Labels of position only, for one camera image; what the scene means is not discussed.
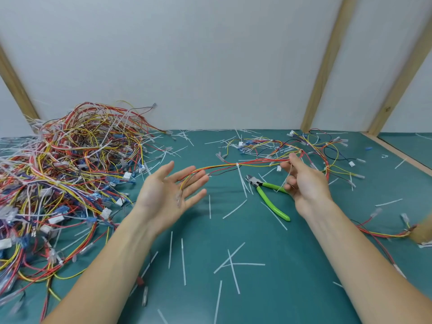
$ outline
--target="green handle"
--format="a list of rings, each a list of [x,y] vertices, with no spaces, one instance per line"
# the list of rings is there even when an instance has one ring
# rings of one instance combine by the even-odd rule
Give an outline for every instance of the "green handle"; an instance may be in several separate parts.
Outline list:
[[[286,194],[289,194],[288,192],[285,191],[284,187],[280,187],[280,186],[275,185],[275,184],[270,184],[270,183],[264,182],[263,183],[263,187],[267,187],[269,189],[273,189],[273,190],[276,190],[276,191],[278,191],[279,188],[280,188],[279,192],[284,192]]]
[[[290,222],[291,219],[285,215],[283,212],[281,212],[278,208],[276,208],[275,205],[272,204],[272,202],[269,200],[269,198],[267,198],[266,194],[264,193],[264,191],[261,189],[260,186],[256,187],[256,190],[258,191],[258,193],[260,194],[261,198],[264,200],[264,202],[267,204],[267,206],[276,214],[278,215],[280,218],[286,220],[287,222]]]

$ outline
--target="teal table surface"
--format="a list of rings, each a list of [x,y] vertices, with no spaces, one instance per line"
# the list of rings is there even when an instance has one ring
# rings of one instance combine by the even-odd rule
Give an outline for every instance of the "teal table surface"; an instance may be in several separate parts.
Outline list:
[[[256,135],[281,141],[289,139],[289,130],[256,131],[257,134],[239,133],[242,138],[253,138],[252,135]],[[220,164],[221,161],[215,156],[220,150],[219,143],[205,143],[228,139],[236,136],[236,132],[191,131],[187,132],[187,135],[194,146],[179,136],[176,136],[176,141],[169,136],[156,140],[165,147],[172,146],[174,151],[187,146],[178,152],[178,156],[166,155],[164,159],[164,164],[170,160],[175,161],[175,171],[191,164],[197,167]],[[411,223],[418,223],[429,214],[432,209],[430,176],[408,163],[403,163],[395,169],[401,159],[360,133],[332,133],[333,138],[339,135],[349,139],[348,147],[339,147],[345,157],[366,161],[354,161],[356,166],[352,169],[348,161],[337,162],[340,167],[351,169],[354,173],[366,177],[364,180],[353,178],[357,186],[353,191],[343,179],[338,179],[330,185],[333,199],[349,218],[364,222],[374,212],[376,204],[403,198],[402,201],[383,206],[383,212],[367,224],[371,231],[393,234],[401,232],[404,228],[401,213],[407,213]],[[325,135],[319,136],[322,141],[328,140]],[[366,151],[366,147],[372,147],[372,150]],[[238,150],[230,148],[226,160],[235,163],[252,158],[251,155],[242,155]],[[311,158],[318,167],[324,167],[321,158]],[[258,178],[259,174],[264,175],[272,168],[242,166],[241,172],[243,176],[251,174]],[[285,177],[284,171],[274,170],[265,179],[280,185]],[[131,200],[135,201],[142,183],[143,179],[138,178],[136,185],[124,184],[120,190],[130,193]],[[206,188],[208,196],[188,210],[172,228],[162,233],[154,242],[151,254],[140,271],[144,271],[150,258],[157,252],[144,276],[149,289],[148,304],[145,308],[141,307],[143,288],[138,287],[127,300],[119,323],[162,324],[164,321],[159,312],[170,324],[213,323],[220,281],[223,283],[218,323],[360,323],[344,289],[333,284],[340,283],[338,277],[305,220],[296,212],[290,196],[265,189],[275,206],[291,217],[291,222],[282,221],[285,229],[261,204],[262,199],[256,191],[254,195],[248,193],[246,203],[223,219],[245,200],[237,170],[212,175]],[[130,211],[131,206],[112,209],[120,209],[115,216],[115,221],[120,222]],[[77,237],[74,234],[81,230],[83,228],[65,230],[61,235],[59,248],[75,240]],[[106,228],[98,228],[97,236],[104,230]],[[171,266],[168,268],[171,232],[172,254]],[[184,244],[186,286],[183,281],[181,239]],[[69,277],[86,268],[104,243],[105,239],[100,239],[94,249],[78,257],[76,263],[68,263],[59,275]],[[222,267],[216,274],[213,272],[228,259],[228,250],[232,254],[243,243],[244,245],[232,257],[232,261],[263,263],[265,266],[234,265],[240,291],[238,294],[230,266]],[[432,250],[420,249],[409,239],[382,239],[382,243],[390,251],[407,279],[424,294],[432,297],[429,270],[432,266]],[[72,250],[73,247],[70,247],[64,252],[69,254]],[[62,298],[77,279],[55,279],[52,288]],[[8,314],[12,305],[0,308],[1,322],[37,323],[45,296],[45,285],[33,284],[27,289],[26,301],[19,313]],[[82,302],[88,301],[86,296],[83,296]],[[58,301],[51,297],[48,311],[52,311],[56,305]]]
[[[432,133],[380,133],[378,137],[432,169]]]

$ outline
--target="white wall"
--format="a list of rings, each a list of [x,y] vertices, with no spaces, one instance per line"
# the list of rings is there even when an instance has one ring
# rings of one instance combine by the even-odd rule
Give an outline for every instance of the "white wall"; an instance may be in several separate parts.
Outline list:
[[[298,128],[341,0],[2,0],[0,41],[43,119],[83,101],[161,128]]]
[[[367,130],[431,10],[432,0],[359,0],[313,127]]]
[[[424,60],[383,132],[432,132],[432,52]]]
[[[30,125],[0,78],[0,138],[33,135]]]

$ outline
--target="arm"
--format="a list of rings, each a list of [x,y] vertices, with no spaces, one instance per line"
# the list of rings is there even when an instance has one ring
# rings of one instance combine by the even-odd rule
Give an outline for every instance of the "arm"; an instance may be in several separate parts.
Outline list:
[[[284,185],[339,277],[362,323],[432,321],[432,301],[380,254],[333,202],[325,176],[294,153]]]
[[[187,182],[178,206],[176,182],[195,168],[166,177],[173,168],[170,162],[146,179],[131,213],[44,324],[117,322],[154,239],[206,194],[203,189],[184,200],[208,181],[200,171]]]

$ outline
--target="wire cutter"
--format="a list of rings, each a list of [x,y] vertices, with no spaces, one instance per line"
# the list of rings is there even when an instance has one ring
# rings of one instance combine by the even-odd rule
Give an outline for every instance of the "wire cutter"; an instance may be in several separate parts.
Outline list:
[[[274,184],[270,184],[267,182],[261,182],[259,179],[255,178],[254,176],[251,175],[246,175],[246,180],[253,185],[254,187],[256,187],[256,190],[258,191],[259,195],[261,196],[261,198],[264,200],[264,202],[267,204],[267,206],[276,214],[278,215],[280,218],[283,218],[284,220],[286,220],[287,222],[291,221],[291,219],[285,215],[283,212],[281,212],[275,205],[273,205],[273,203],[269,200],[269,198],[267,198],[266,194],[264,193],[264,191],[261,189],[261,186],[263,187],[267,187],[269,189],[273,189],[276,191],[280,191],[283,193],[288,194],[288,192],[285,191],[285,189],[283,187],[280,187],[278,185],[274,185]]]

